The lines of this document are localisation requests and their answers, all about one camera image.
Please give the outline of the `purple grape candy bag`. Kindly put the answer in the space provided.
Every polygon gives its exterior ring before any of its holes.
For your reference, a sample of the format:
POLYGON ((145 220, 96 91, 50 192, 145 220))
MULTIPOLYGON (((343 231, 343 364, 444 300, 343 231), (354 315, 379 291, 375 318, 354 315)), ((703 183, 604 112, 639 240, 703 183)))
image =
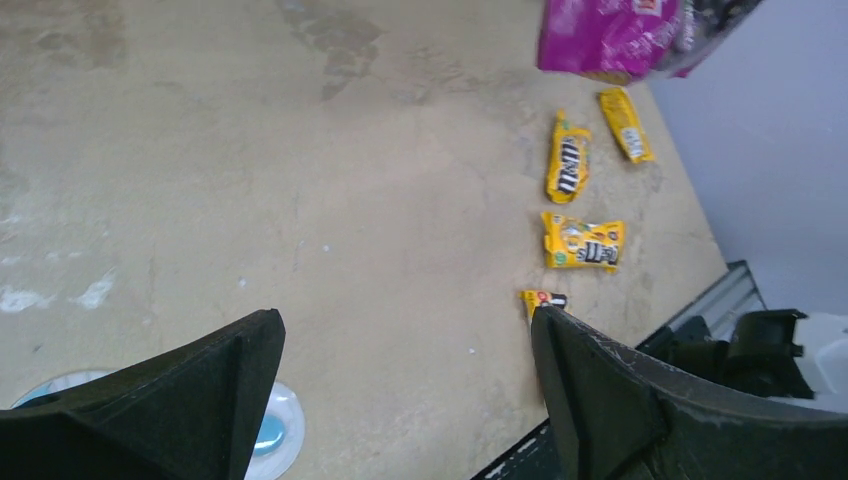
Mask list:
POLYGON ((548 1, 536 66, 617 86, 650 78, 684 78, 760 4, 759 0, 548 1))

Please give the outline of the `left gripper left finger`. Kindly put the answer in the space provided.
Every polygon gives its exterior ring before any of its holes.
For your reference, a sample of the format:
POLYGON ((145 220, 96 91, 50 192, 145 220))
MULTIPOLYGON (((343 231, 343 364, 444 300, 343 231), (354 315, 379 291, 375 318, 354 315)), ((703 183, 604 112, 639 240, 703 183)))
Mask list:
POLYGON ((5 479, 242 479, 282 356, 275 309, 1 414, 5 479))

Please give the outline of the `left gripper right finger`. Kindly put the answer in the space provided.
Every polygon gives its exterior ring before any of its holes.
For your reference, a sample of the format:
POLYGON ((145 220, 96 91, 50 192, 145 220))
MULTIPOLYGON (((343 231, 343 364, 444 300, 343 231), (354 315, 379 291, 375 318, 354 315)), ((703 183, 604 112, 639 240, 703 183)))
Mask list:
POLYGON ((554 306, 531 341, 569 479, 843 479, 847 418, 742 393, 554 306))

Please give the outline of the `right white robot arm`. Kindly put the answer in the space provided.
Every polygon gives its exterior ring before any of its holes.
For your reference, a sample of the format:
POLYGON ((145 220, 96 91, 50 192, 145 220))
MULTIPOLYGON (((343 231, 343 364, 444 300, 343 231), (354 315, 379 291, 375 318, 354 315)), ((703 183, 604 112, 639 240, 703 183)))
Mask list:
POLYGON ((809 409, 847 412, 847 317, 795 309, 743 315, 723 365, 735 390, 809 409))

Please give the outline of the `yellow M&M bag bottom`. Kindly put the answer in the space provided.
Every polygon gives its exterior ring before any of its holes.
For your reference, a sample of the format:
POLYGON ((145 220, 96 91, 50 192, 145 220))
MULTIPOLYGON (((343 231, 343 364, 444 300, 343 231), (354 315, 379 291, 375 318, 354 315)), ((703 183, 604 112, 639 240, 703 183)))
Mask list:
POLYGON ((535 310, 540 306, 548 305, 564 310, 568 304, 565 294, 545 290, 524 290, 519 293, 519 298, 525 306, 528 323, 532 322, 535 310))

